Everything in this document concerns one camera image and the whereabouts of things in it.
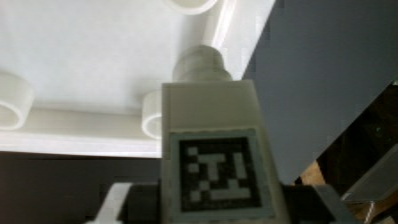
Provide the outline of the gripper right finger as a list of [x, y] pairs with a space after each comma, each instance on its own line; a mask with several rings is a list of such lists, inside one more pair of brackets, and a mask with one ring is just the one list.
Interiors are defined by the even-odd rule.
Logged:
[[359, 224], [331, 185], [283, 186], [292, 224]]

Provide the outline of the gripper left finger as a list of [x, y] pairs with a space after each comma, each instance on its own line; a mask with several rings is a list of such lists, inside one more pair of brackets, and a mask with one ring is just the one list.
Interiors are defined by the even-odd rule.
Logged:
[[114, 183], [87, 224], [160, 224], [158, 183]]

